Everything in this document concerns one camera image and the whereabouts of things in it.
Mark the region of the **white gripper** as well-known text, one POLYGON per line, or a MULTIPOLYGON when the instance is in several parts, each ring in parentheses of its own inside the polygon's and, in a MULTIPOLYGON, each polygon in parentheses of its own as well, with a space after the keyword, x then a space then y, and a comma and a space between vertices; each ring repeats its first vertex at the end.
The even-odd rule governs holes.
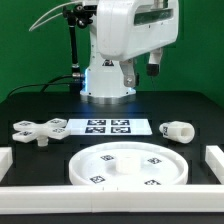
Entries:
POLYGON ((98 49, 104 59, 122 61, 124 85, 134 88, 136 75, 130 58, 150 52, 146 71, 149 76, 157 76, 163 55, 161 47, 176 41, 178 24, 178 0, 168 0, 165 8, 157 8, 156 0, 100 0, 98 49))

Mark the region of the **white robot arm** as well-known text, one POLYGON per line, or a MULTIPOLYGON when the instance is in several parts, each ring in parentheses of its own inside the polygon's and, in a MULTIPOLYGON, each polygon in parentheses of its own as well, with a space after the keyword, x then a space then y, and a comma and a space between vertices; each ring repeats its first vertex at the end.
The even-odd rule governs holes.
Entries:
POLYGON ((146 71, 159 74, 163 47, 176 41, 178 0, 83 0, 93 14, 90 65, 81 99, 118 104, 133 99, 138 75, 134 59, 149 55, 146 71))

